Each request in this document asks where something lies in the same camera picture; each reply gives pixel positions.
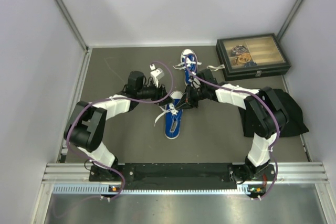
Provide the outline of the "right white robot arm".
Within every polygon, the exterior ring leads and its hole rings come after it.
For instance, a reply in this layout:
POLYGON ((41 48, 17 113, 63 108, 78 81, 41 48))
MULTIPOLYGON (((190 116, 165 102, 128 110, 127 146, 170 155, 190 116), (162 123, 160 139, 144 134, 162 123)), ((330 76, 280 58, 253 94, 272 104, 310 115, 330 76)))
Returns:
POLYGON ((192 109, 208 99, 231 104, 246 112, 253 130, 253 143, 245 158, 245 174, 252 180, 264 174, 270 162, 270 153, 280 138, 281 129, 289 116, 275 91, 270 87, 246 89, 227 82, 218 83, 209 69, 192 75, 199 84, 189 84, 176 109, 192 109))

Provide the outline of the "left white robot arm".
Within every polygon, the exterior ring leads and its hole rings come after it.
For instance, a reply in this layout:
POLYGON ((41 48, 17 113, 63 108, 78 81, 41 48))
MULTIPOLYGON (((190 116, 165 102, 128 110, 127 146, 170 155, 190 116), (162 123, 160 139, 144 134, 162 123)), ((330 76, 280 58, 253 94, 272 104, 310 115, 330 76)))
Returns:
POLYGON ((83 156, 92 163, 90 181, 113 181, 119 172, 118 159, 103 143, 106 121, 132 111, 139 103, 163 106, 172 103, 165 86, 159 83, 162 69, 151 71, 149 78, 143 72, 132 71, 122 91, 109 98, 76 104, 64 131, 69 151, 83 156))

